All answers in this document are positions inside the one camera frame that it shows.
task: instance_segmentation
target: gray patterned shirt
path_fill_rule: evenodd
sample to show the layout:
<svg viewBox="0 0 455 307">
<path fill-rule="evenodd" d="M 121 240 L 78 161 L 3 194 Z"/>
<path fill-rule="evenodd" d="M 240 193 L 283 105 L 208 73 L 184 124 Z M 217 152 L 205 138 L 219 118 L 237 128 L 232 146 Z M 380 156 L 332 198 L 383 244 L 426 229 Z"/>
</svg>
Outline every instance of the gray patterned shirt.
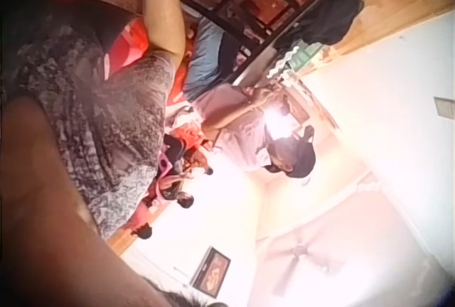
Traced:
<svg viewBox="0 0 455 307">
<path fill-rule="evenodd" d="M 174 68 L 147 53 L 104 81 L 104 53 L 70 9 L 32 6 L 2 18 L 1 104 L 34 98 L 48 116 L 68 173 L 107 239 L 151 184 Z"/>
</svg>

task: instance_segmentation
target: wooden panel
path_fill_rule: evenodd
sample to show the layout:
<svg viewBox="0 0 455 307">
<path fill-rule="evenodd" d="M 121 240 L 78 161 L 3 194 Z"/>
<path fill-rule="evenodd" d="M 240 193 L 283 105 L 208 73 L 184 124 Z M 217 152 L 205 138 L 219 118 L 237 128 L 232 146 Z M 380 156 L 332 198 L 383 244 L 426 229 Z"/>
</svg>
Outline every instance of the wooden panel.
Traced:
<svg viewBox="0 0 455 307">
<path fill-rule="evenodd" d="M 335 49 L 351 53 L 454 7 L 455 0 L 365 0 L 364 10 Z"/>
</svg>

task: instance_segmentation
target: blue jeans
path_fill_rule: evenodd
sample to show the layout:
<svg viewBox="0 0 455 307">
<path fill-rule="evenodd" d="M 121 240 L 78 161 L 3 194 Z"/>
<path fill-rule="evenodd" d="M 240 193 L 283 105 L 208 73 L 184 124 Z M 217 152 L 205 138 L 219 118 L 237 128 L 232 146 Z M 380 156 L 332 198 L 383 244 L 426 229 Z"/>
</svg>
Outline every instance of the blue jeans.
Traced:
<svg viewBox="0 0 455 307">
<path fill-rule="evenodd" d="M 183 96 L 190 103 L 211 89 L 219 80 L 218 53 L 223 33 L 223 29 L 218 25 L 207 18 L 200 18 L 183 86 Z"/>
</svg>

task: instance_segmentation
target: backpack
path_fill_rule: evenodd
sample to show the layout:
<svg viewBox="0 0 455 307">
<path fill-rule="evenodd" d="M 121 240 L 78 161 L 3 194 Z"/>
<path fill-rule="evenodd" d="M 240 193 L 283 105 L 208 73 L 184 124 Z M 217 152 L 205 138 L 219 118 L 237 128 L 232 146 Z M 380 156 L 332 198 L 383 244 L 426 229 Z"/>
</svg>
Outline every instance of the backpack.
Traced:
<svg viewBox="0 0 455 307">
<path fill-rule="evenodd" d="M 346 36 L 364 5 L 363 0 L 320 0 L 278 38 L 274 47 L 282 54 L 300 39 L 309 45 L 337 44 Z"/>
</svg>

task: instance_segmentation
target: framed picture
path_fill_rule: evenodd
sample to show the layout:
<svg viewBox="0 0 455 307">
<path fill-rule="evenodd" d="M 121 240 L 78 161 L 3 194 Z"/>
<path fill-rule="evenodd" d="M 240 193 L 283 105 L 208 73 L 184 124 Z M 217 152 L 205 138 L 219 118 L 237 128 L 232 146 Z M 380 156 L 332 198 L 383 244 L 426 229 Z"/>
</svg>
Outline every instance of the framed picture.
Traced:
<svg viewBox="0 0 455 307">
<path fill-rule="evenodd" d="M 210 247 L 192 280 L 191 286 L 212 298 L 217 298 L 229 265 L 230 259 L 228 257 Z"/>
</svg>

